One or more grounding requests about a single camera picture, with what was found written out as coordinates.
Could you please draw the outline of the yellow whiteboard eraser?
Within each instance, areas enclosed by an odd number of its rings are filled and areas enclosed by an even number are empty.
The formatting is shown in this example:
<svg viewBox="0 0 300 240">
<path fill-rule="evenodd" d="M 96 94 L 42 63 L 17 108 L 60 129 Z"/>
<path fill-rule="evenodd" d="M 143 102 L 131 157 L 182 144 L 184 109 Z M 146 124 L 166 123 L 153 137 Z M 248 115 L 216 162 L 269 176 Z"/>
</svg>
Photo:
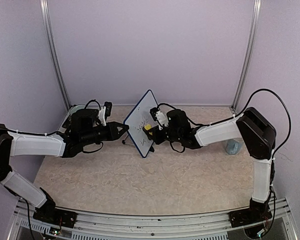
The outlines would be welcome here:
<svg viewBox="0 0 300 240">
<path fill-rule="evenodd" d="M 143 127 L 144 130 L 149 131 L 152 128 L 150 124 L 147 124 Z"/>
</svg>

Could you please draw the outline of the blue framed whiteboard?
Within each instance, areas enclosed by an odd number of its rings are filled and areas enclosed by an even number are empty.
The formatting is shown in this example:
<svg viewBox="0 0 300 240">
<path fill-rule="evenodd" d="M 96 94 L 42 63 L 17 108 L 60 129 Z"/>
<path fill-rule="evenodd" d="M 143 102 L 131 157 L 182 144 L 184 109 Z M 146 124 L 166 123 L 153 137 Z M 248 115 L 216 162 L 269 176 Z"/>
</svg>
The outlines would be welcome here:
<svg viewBox="0 0 300 240">
<path fill-rule="evenodd" d="M 154 144 L 154 141 L 149 140 L 143 131 L 143 127 L 146 125 L 155 126 L 156 123 L 150 110 L 157 105 L 158 102 L 152 90 L 148 89 L 123 121 L 125 125 L 129 126 L 127 133 L 142 158 L 147 157 Z"/>
</svg>

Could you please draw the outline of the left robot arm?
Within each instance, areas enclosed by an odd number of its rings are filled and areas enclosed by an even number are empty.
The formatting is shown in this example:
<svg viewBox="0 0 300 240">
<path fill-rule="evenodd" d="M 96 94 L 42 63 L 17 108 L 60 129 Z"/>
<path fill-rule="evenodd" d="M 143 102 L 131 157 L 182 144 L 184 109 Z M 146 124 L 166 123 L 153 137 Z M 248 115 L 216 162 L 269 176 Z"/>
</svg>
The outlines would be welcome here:
<svg viewBox="0 0 300 240">
<path fill-rule="evenodd" d="M 0 184 L 35 207 L 34 217 L 56 222 L 60 211 L 52 197 L 41 187 L 17 173 L 10 165 L 15 156 L 53 156 L 73 158 L 87 154 L 89 145 L 116 141 L 129 130 L 120 122 L 108 122 L 112 107 L 106 102 L 100 109 L 75 105 L 66 114 L 59 130 L 52 133 L 31 133 L 12 130 L 0 123 Z"/>
</svg>

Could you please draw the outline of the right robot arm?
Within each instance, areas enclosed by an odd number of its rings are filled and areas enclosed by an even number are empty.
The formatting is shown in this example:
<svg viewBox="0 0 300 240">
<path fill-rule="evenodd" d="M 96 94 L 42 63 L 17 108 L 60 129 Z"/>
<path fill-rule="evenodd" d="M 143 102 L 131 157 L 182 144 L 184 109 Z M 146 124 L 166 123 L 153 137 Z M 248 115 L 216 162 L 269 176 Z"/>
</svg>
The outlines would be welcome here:
<svg viewBox="0 0 300 240">
<path fill-rule="evenodd" d="M 183 149 L 199 149 L 210 144 L 243 140 L 254 164 L 253 191 L 249 207 L 229 213 L 233 228 L 258 223 L 272 218 L 269 201 L 274 179 L 275 128 L 253 107 L 243 113 L 209 125 L 191 127 L 185 111 L 173 109 L 166 114 L 154 107 L 150 110 L 157 126 L 142 128 L 155 144 L 168 141 L 180 143 Z"/>
</svg>

